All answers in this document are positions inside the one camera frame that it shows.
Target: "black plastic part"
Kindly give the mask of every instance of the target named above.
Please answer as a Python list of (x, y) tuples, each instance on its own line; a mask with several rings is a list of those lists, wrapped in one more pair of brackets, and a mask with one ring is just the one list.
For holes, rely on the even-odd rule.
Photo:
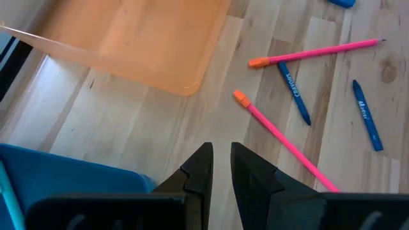
[(26, 229), (205, 230), (213, 178), (213, 148), (204, 143), (151, 194), (70, 194), (30, 207)]
[(239, 143), (231, 170), (245, 230), (409, 229), (409, 195), (318, 193)]
[(33, 48), (12, 38), (1, 53), (0, 61), (0, 102), (19, 73)]
[(270, 198), (284, 187), (275, 166), (240, 143), (231, 144), (231, 174), (244, 229), (266, 229)]

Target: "orange plastic bin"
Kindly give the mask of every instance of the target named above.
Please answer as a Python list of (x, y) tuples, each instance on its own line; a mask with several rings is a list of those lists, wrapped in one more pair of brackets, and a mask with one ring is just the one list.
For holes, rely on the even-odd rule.
[(199, 89), (230, 0), (60, 0), (34, 34), (46, 54), (179, 95)]

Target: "crayon label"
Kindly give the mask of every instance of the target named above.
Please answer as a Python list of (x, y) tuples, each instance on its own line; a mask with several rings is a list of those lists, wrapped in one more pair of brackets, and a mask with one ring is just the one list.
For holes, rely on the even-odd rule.
[(366, 107), (365, 103), (361, 102), (361, 101), (358, 101), (358, 105), (359, 105), (360, 112), (362, 113), (362, 117), (364, 119), (369, 119), (369, 117), (367, 115), (367, 112), (365, 110), (365, 107)]
[(289, 73), (287, 73), (286, 78), (288, 80), (289, 87), (293, 91), (294, 96), (299, 97), (300, 93), (298, 92), (297, 86), (295, 85), (293, 78), (291, 77)]

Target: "wooden floor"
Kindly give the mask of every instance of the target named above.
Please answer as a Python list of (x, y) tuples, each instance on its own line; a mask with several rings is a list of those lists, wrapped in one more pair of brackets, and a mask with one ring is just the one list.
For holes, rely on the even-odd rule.
[[(308, 127), (276, 66), (251, 58), (370, 38), (378, 47), (288, 63)], [(0, 141), (144, 173), (164, 181), (202, 143), (215, 153), (210, 229), (242, 228), (231, 142), (325, 189), (233, 99), (242, 90), (344, 192), (409, 192), (409, 1), (234, 0), (201, 89), (166, 93), (33, 52), (2, 104)], [(351, 88), (357, 79), (385, 151), (375, 153)]]

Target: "blue plastic bin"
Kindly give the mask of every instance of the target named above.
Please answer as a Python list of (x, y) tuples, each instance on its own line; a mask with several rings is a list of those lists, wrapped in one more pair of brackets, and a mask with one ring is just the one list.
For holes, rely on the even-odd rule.
[[(7, 144), (0, 144), (0, 160), (23, 215), (30, 205), (58, 194), (141, 194), (155, 188), (155, 183), (142, 174)], [(3, 197), (0, 229), (14, 229)]]

